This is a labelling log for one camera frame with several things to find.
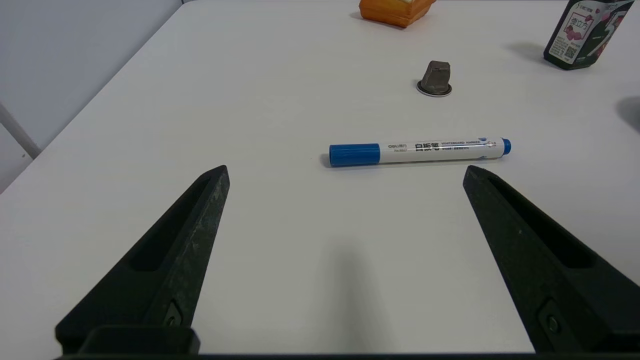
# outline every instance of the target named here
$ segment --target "round metal base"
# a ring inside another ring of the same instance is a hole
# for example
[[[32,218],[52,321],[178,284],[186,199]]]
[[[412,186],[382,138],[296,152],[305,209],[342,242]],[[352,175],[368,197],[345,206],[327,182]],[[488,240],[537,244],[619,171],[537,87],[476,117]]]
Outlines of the round metal base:
[[[418,83],[416,83],[416,84],[415,84],[415,88],[416,88],[416,89],[418,89],[418,91],[419,91],[419,92],[421,92],[421,93],[423,93],[424,95],[431,96],[431,97],[445,97],[445,96],[447,96],[447,95],[451,94],[451,90],[453,90],[453,89],[451,88],[451,84],[449,84],[449,88],[447,89],[447,92],[446,92],[446,93],[444,93],[444,94],[432,94],[432,93],[430,93],[430,92],[427,92],[425,89],[423,89],[423,88],[420,86],[420,81],[418,81]]]

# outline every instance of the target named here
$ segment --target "blue marker cap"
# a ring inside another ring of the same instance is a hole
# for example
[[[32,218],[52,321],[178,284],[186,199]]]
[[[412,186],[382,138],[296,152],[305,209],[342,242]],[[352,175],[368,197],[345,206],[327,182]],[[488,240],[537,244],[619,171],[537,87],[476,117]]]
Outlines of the blue marker cap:
[[[375,165],[380,162],[380,146],[376,143],[330,145],[329,162],[333,167]]]
[[[505,138],[502,138],[502,141],[504,142],[504,152],[502,153],[502,155],[505,156],[506,154],[509,154],[511,152],[511,142],[509,141],[509,139]]]

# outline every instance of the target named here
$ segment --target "black plastic part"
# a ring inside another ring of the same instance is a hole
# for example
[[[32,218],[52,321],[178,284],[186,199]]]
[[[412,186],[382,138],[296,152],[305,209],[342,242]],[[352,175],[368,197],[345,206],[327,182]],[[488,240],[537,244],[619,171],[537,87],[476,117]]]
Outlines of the black plastic part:
[[[78,354],[64,360],[636,360],[637,354],[201,354],[193,356],[96,356]]]
[[[636,284],[495,174],[463,185],[537,352],[640,351]]]
[[[200,340],[190,327],[103,326],[92,331],[79,354],[197,354]]]
[[[105,325],[190,326],[229,189],[202,174],[56,326],[64,354]]]

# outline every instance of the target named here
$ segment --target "qr code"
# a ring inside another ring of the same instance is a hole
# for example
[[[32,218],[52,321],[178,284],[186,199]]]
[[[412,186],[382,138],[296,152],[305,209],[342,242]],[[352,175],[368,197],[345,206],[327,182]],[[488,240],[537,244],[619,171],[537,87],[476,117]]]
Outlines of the qr code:
[[[573,58],[573,57],[575,56],[575,51],[576,51],[576,50],[577,50],[577,49],[576,49],[576,48],[574,48],[574,47],[567,47],[567,48],[566,48],[566,51],[564,52],[564,55],[565,55],[567,58]]]

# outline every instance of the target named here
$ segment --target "screw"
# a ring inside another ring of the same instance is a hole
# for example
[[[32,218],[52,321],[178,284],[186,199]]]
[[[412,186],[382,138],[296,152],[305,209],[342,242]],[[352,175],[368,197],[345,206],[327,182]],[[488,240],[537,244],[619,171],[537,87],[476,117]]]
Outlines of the screw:
[[[556,318],[554,318],[553,315],[549,315],[549,317],[547,318],[547,326],[549,326],[549,330],[554,334],[560,333],[560,323],[558,322],[558,320],[556,320]]]

